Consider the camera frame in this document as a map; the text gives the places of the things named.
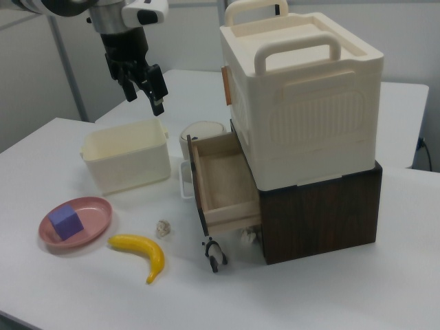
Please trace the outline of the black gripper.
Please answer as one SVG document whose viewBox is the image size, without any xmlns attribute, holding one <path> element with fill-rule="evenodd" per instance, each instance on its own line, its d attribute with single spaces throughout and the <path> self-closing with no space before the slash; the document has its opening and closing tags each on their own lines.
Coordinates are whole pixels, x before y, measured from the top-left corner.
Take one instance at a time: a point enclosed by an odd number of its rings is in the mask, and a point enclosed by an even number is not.
<svg viewBox="0 0 440 330">
<path fill-rule="evenodd" d="M 149 50 L 143 29 L 129 29 L 118 34 L 101 34 L 105 58 L 111 77 L 122 83 L 126 100 L 137 98 L 133 83 L 142 83 L 142 90 L 148 97 L 154 116 L 164 112 L 163 101 L 168 95 L 163 73 L 159 65 L 148 65 L 146 53 Z"/>
</svg>

